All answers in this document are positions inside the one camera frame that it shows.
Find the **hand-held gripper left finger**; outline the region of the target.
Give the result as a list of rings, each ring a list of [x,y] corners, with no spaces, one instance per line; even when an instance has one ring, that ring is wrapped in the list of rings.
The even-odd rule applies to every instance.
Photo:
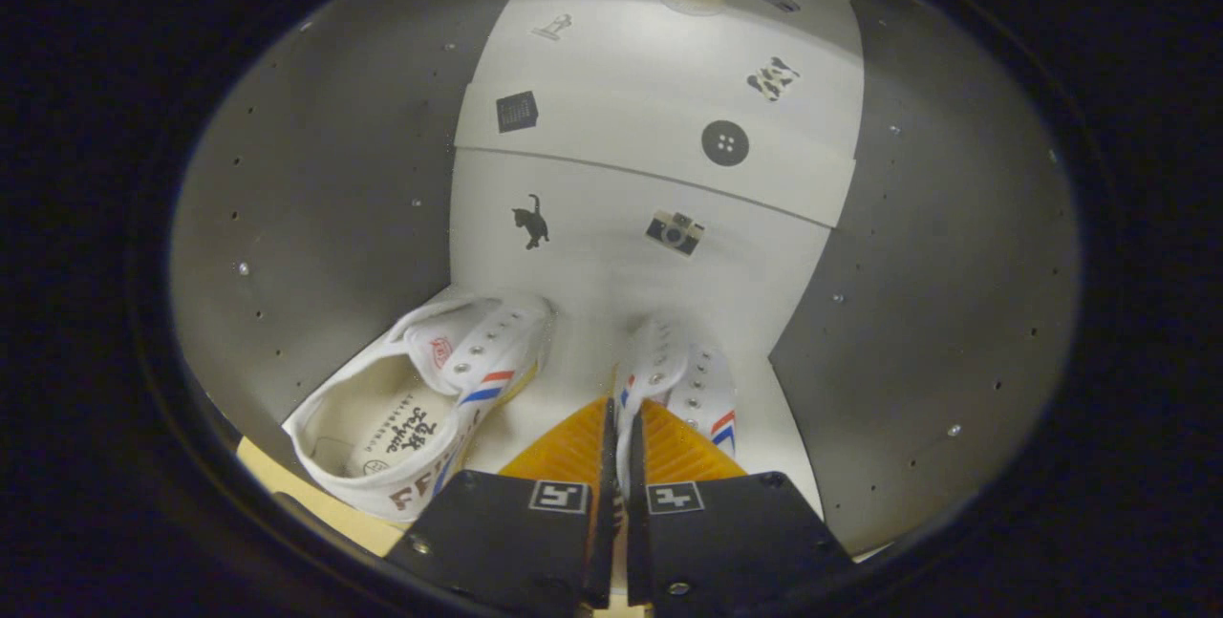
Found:
[[[486,617],[585,617],[609,603],[615,409],[598,396],[498,474],[464,470],[386,562]]]

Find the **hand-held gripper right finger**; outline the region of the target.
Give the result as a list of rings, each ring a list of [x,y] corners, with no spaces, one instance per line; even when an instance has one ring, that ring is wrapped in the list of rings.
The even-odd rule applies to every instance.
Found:
[[[796,616],[852,570],[793,478],[746,474],[659,403],[629,465],[627,594],[652,616]]]

